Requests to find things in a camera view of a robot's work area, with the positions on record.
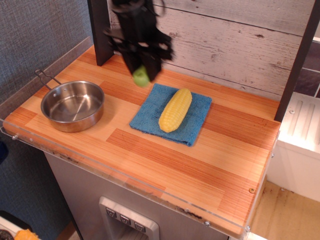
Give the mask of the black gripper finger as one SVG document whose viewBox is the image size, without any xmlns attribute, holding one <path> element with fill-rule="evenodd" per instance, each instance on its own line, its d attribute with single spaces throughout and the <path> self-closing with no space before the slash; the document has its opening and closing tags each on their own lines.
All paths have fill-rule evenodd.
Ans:
<svg viewBox="0 0 320 240">
<path fill-rule="evenodd" d="M 146 73 L 151 82 L 155 80 L 155 78 L 161 71 L 162 69 L 161 63 L 162 63 L 162 60 L 154 54 L 149 54 L 149 53 L 142 54 L 142 64 L 145 67 Z"/>
<path fill-rule="evenodd" d="M 133 75 L 133 73 L 142 65 L 141 58 L 136 52 L 122 51 L 121 54 L 128 70 Z"/>
</svg>

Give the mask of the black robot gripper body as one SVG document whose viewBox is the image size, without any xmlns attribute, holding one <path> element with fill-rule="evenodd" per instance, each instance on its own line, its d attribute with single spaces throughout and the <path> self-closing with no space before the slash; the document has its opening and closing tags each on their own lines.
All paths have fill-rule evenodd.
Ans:
<svg viewBox="0 0 320 240">
<path fill-rule="evenodd" d="M 153 6 L 112 6 L 119 27 L 105 29 L 108 45 L 115 51 L 155 54 L 163 60 L 173 58 L 172 39 L 157 28 L 159 16 Z"/>
</svg>

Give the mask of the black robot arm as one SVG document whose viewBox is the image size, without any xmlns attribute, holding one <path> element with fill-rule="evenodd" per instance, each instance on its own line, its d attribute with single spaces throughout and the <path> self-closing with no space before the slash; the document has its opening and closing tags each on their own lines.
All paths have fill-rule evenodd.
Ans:
<svg viewBox="0 0 320 240">
<path fill-rule="evenodd" d="M 113 0 L 119 28 L 106 29 L 109 45 L 119 52 L 138 86 L 155 80 L 162 61 L 173 58 L 172 38 L 157 28 L 152 0 Z"/>
</svg>

